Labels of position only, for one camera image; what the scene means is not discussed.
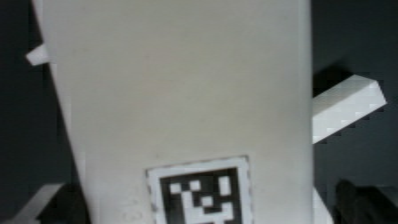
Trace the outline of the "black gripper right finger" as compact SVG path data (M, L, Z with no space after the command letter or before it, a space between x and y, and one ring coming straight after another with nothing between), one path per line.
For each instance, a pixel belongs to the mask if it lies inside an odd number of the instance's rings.
M336 185L334 224L398 224L398 188Z

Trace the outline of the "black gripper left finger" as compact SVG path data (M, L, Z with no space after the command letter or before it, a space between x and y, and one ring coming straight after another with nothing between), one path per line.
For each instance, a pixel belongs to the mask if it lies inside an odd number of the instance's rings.
M80 186L44 184L14 216L0 224L89 224L89 211Z

